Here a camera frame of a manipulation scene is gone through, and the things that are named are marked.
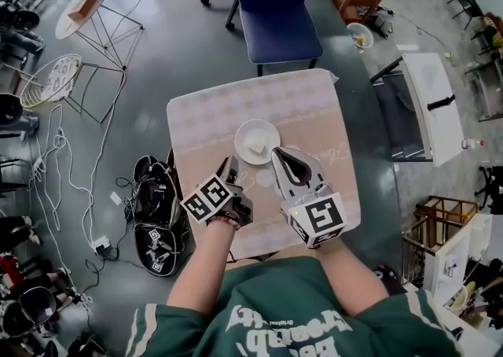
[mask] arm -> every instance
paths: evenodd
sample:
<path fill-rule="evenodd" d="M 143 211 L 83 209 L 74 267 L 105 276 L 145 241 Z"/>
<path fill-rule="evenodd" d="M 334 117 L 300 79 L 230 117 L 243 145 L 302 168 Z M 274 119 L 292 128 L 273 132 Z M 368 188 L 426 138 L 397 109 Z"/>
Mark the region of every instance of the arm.
<path fill-rule="evenodd" d="M 350 316 L 388 297 L 379 278 L 339 238 L 323 244 L 316 255 L 337 300 Z"/>
<path fill-rule="evenodd" d="M 208 224 L 202 242 L 171 290 L 168 306 L 209 316 L 220 291 L 235 233 L 234 227 L 226 222 L 215 220 Z"/>

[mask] green t-shirt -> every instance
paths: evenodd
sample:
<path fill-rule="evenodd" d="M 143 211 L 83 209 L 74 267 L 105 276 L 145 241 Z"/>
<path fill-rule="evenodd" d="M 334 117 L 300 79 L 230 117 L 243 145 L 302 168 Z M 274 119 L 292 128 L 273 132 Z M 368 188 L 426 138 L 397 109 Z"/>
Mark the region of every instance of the green t-shirt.
<path fill-rule="evenodd" d="M 426 292 L 391 296 L 352 318 L 321 264 L 300 256 L 226 272 L 210 318 L 166 305 L 138 308 L 126 357 L 461 354 Z"/>

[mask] patterned tablecloth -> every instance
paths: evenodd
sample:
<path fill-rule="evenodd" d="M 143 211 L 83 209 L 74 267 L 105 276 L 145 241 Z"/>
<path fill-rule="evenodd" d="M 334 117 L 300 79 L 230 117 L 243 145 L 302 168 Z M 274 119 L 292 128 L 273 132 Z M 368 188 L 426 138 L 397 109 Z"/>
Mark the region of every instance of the patterned tablecloth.
<path fill-rule="evenodd" d="M 360 202 L 346 127 L 334 89 L 337 78 L 324 69 L 269 75 L 212 87 L 171 100 L 167 121 L 183 195 L 236 155 L 239 185 L 253 201 L 254 222 L 236 233 L 231 252 L 242 259 L 280 251 L 301 242 L 280 213 L 272 164 L 252 166 L 234 149 L 237 128 L 247 120 L 270 121 L 281 145 L 320 161 L 334 192 L 340 192 L 348 229 L 360 223 Z M 205 226 L 191 221 L 198 242 Z"/>

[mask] black and white marker cube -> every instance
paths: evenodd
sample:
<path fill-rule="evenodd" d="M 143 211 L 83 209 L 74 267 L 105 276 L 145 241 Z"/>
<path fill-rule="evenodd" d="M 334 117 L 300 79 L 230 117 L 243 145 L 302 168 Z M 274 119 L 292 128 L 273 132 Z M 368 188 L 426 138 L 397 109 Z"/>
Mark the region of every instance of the black and white marker cube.
<path fill-rule="evenodd" d="M 226 184 L 213 174 L 182 201 L 182 206 L 201 224 L 220 210 L 232 196 Z"/>
<path fill-rule="evenodd" d="M 308 248 L 339 237 L 347 225 L 339 192 L 290 208 L 288 213 L 289 223 Z"/>

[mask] bottle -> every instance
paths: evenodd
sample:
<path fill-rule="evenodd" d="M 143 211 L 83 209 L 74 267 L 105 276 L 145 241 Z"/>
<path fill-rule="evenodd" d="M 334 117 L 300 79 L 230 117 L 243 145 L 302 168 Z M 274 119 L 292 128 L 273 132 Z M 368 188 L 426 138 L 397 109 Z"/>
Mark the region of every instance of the bottle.
<path fill-rule="evenodd" d="M 461 141 L 461 148 L 464 150 L 475 149 L 479 146 L 485 146 L 484 140 L 476 140 L 476 139 L 463 139 Z"/>

